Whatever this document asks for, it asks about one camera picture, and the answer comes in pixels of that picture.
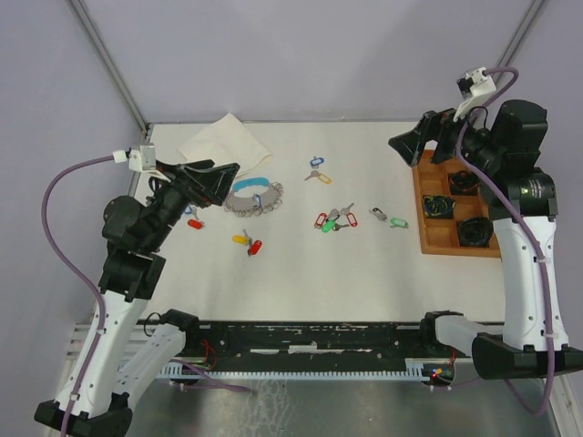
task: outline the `white table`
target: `white table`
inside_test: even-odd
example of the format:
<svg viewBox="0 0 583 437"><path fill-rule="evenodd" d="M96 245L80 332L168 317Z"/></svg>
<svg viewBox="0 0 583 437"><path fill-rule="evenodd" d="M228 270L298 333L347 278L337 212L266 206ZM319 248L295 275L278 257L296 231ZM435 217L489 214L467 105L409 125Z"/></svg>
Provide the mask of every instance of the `white table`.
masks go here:
<svg viewBox="0 0 583 437"><path fill-rule="evenodd" d="M157 158L184 162L178 146L205 125L155 125ZM419 321L429 310L458 310L472 320L504 319L500 259L424 255L419 246L411 169L389 137L412 123L250 123L273 153L271 163L245 178L281 182L283 205L237 218L206 208L202 230L183 218L160 255L168 261L145 314L169 308L206 320ZM333 183L311 179L309 160ZM149 194L147 178L136 197ZM321 212L354 202L358 227L324 234ZM409 221L391 229L368 212ZM246 229L263 242L257 256L231 241Z"/></svg>

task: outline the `blue key ring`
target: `blue key ring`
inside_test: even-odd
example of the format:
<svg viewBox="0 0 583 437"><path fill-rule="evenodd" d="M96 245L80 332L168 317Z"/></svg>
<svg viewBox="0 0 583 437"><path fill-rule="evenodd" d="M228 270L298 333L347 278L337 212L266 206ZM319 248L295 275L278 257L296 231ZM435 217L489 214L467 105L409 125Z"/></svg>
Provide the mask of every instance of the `blue key ring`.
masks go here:
<svg viewBox="0 0 583 437"><path fill-rule="evenodd" d="M244 189L246 187L253 187L255 185L261 185L262 187L268 187L270 185L270 181L267 178L249 178L243 179L239 182L235 182L233 184L233 191L237 192L240 189Z"/></svg>

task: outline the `white wall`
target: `white wall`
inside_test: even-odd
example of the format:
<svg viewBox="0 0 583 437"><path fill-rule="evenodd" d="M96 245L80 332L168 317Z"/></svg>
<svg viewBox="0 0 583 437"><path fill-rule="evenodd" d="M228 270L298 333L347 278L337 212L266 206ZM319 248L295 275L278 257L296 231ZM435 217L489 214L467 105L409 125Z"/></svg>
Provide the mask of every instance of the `white wall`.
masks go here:
<svg viewBox="0 0 583 437"><path fill-rule="evenodd" d="M68 340L92 299L45 241L43 192L60 170L139 140L133 120L62 0L4 2L0 15L0 434L42 435ZM101 164L57 186L55 237L93 280L106 255L101 214L129 172Z"/></svg>
<svg viewBox="0 0 583 437"><path fill-rule="evenodd" d="M548 110L548 133L539 164L557 184L557 293L571 344L583 349L583 2L548 3L517 57L520 78L508 98L531 100ZM572 380L583 401L583 372Z"/></svg>
<svg viewBox="0 0 583 437"><path fill-rule="evenodd" d="M86 0L150 122L418 119L530 0Z"/></svg>

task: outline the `wooden organizer tray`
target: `wooden organizer tray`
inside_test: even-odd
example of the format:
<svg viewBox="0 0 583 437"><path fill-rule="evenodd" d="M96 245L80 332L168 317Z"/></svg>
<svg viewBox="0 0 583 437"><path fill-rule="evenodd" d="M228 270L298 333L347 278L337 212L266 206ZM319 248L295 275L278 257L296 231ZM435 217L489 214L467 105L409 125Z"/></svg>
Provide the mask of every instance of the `wooden organizer tray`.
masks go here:
<svg viewBox="0 0 583 437"><path fill-rule="evenodd" d="M453 196L449 189L448 175L467 168L455 158L434 165L429 160L433 154L433 150L426 150L419 165L413 168L421 251L432 255L500 258L496 235L492 236L487 248L460 246L457 223L476 216L488 217L488 207L479 194ZM423 196L428 195L448 196L455 200L454 218L427 218L424 214Z"/></svg>

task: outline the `folded cloth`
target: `folded cloth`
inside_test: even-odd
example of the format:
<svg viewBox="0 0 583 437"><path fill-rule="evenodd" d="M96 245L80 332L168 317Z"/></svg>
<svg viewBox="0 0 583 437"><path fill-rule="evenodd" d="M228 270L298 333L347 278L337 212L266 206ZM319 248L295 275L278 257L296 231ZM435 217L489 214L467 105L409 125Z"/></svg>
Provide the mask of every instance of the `folded cloth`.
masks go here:
<svg viewBox="0 0 583 437"><path fill-rule="evenodd" d="M232 114L202 129L179 152L188 162L212 159L216 166L236 162L237 178L271 159L271 152Z"/></svg>

